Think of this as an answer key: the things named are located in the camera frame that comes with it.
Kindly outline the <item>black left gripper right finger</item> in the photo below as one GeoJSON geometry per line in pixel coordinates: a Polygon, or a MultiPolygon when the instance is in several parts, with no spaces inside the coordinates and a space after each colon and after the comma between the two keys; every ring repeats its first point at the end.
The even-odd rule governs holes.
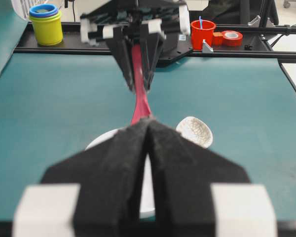
{"type": "Polygon", "coordinates": [[[266,188],[156,121],[148,125],[156,219],[174,237],[275,237],[266,188]]]}

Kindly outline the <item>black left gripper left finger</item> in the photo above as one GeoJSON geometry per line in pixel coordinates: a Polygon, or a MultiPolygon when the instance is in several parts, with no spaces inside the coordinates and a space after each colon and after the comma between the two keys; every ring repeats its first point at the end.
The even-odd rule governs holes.
{"type": "Polygon", "coordinates": [[[139,219],[147,121],[47,168],[16,208],[15,237],[117,237],[139,219]]]}

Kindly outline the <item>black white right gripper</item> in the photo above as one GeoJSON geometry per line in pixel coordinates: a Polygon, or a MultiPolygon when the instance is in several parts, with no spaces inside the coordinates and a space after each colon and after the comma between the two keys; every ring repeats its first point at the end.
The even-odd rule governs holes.
{"type": "Polygon", "coordinates": [[[164,40],[172,33],[190,35],[184,0],[110,0],[80,16],[81,42],[105,40],[131,92],[135,83],[129,39],[140,35],[144,88],[149,91],[164,40]]]}

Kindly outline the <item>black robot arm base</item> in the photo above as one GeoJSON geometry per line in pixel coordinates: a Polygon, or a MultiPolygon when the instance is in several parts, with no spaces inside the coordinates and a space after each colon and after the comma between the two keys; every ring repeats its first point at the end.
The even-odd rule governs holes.
{"type": "Polygon", "coordinates": [[[192,52],[191,36],[168,34],[156,67],[167,67],[183,57],[190,55],[192,52]]]}

